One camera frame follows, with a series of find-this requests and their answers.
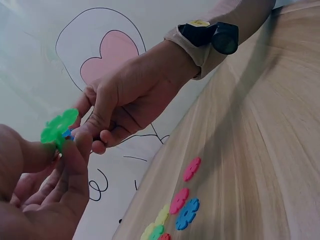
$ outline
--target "beige sleeve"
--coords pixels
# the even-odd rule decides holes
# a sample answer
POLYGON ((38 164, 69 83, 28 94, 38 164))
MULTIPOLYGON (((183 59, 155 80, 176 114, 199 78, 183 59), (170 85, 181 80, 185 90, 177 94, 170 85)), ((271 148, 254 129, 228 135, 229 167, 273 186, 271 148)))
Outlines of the beige sleeve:
MULTIPOLYGON (((224 22, 239 27, 239 44, 253 35, 265 22, 275 6, 276 0, 219 0, 219 2, 199 20, 215 24, 224 22)), ((164 39, 170 40, 182 47, 201 68, 201 73, 194 77, 204 78, 225 58, 211 44, 202 47, 193 46, 181 33, 178 27, 169 31, 164 39)))

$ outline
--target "plastic building block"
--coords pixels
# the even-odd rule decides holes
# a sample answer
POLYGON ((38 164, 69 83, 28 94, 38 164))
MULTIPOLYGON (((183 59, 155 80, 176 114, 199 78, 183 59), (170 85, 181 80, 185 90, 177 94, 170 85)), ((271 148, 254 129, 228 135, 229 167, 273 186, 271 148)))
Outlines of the plastic building block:
POLYGON ((183 180, 185 182, 188 182, 190 179, 192 179, 194 174, 197 172, 200 166, 200 163, 201 163, 200 157, 196 157, 195 159, 192 160, 192 162, 190 162, 189 166, 185 169, 183 174, 183 180))
POLYGON ((72 141, 75 139, 74 136, 71 135, 71 131, 72 129, 68 129, 67 131, 65 131, 63 134, 62 134, 62 137, 64 138, 70 138, 72 141))
POLYGON ((200 203, 198 198, 190 199, 181 209, 175 222, 175 228, 177 230, 184 230, 186 227, 188 227, 188 225, 191 224, 196 217, 199 206, 200 203))
POLYGON ((62 151, 62 146, 65 142, 63 134, 68 130, 68 128, 75 123, 79 112, 75 108, 70 108, 62 115, 56 116, 50 122, 45 124, 45 128, 41 133, 41 142, 43 144, 54 142, 58 150, 62 151))
POLYGON ((158 240, 171 240, 171 236, 169 233, 164 233, 158 238, 158 240))
POLYGON ((149 236, 153 233, 155 229, 155 224, 152 222, 150 223, 142 233, 140 240, 149 240, 149 236))
POLYGON ((169 216, 169 208, 170 205, 166 204, 164 207, 159 211, 158 216, 156 217, 154 224, 158 225, 165 225, 165 222, 169 216))
POLYGON ((158 240, 158 238, 164 233, 165 227, 163 225, 158 225, 153 229, 153 232, 149 236, 149 240, 158 240))
POLYGON ((176 214, 185 205, 186 199, 189 196, 189 188, 183 188, 178 192, 170 205, 169 213, 176 214))

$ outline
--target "hand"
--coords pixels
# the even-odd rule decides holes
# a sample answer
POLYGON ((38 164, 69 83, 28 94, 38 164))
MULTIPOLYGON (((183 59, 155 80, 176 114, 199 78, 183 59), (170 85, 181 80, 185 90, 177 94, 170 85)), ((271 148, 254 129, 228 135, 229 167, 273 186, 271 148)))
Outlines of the hand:
POLYGON ((75 108, 80 126, 94 106, 88 120, 78 129, 98 139, 95 153, 119 144, 128 136, 147 127, 177 95, 181 87, 200 69, 177 44, 165 40, 120 68, 88 85, 75 108))
POLYGON ((79 133, 74 141, 60 159, 53 144, 28 142, 0 125, 0 239, 73 238, 89 200, 92 138, 79 133))

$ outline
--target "smartwatch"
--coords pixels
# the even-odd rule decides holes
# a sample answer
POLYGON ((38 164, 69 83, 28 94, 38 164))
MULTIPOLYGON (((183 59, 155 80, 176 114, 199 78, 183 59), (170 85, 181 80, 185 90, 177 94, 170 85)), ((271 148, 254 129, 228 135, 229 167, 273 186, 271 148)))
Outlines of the smartwatch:
POLYGON ((225 22, 211 24, 195 20, 178 26, 179 32, 195 47, 211 44, 220 54, 234 54, 239 46, 239 28, 225 22))

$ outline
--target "heart drawing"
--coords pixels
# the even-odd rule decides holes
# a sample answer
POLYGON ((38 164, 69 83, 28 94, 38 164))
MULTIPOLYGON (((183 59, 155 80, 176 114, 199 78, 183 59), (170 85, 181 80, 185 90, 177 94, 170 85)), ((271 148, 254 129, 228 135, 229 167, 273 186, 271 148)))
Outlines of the heart drawing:
POLYGON ((100 57, 91 57, 82 64, 81 77, 88 85, 138 55, 136 44, 127 34, 111 30, 101 41, 100 57))

